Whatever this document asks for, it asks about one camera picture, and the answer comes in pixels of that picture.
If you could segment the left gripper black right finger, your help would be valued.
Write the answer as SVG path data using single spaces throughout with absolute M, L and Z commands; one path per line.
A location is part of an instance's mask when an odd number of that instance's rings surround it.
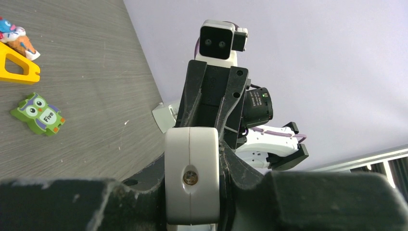
M 261 174 L 222 141 L 220 231 L 405 231 L 408 205 L 370 173 Z

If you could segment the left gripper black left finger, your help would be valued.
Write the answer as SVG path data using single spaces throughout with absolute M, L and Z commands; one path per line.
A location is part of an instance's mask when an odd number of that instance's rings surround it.
M 3 231 L 164 231 L 164 157 L 133 176 L 0 182 Z

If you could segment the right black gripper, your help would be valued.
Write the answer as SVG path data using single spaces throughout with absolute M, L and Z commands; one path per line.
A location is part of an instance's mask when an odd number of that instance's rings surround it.
M 190 60 L 175 127 L 216 128 L 219 140 L 235 150 L 245 131 L 242 118 L 247 82 L 246 68 Z

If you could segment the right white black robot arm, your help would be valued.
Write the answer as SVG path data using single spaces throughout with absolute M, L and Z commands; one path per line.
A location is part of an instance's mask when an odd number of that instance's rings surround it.
M 188 63 L 175 126 L 214 127 L 242 160 L 254 168 L 291 169 L 308 157 L 306 136 L 294 122 L 269 127 L 271 96 L 250 83 L 243 67 L 219 67 L 203 61 Z

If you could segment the green monster toy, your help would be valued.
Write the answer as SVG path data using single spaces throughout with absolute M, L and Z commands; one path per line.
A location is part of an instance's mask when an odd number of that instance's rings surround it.
M 31 131 L 39 135 L 55 135 L 60 130 L 60 126 L 65 123 L 65 118 L 60 115 L 61 110 L 47 103 L 36 92 L 20 101 L 10 113 L 20 121 L 27 123 Z

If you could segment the yellow triangular toy block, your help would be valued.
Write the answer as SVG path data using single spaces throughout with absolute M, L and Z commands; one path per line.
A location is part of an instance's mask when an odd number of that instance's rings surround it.
M 40 67 L 7 45 L 0 44 L 0 80 L 32 85 L 40 81 Z

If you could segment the small red blue figurine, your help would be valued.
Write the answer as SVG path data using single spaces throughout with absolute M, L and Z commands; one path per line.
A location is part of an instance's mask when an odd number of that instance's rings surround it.
M 0 18 L 0 41 L 19 54 L 34 61 L 40 57 L 40 53 L 31 44 L 26 31 L 21 26 L 16 26 L 10 21 Z

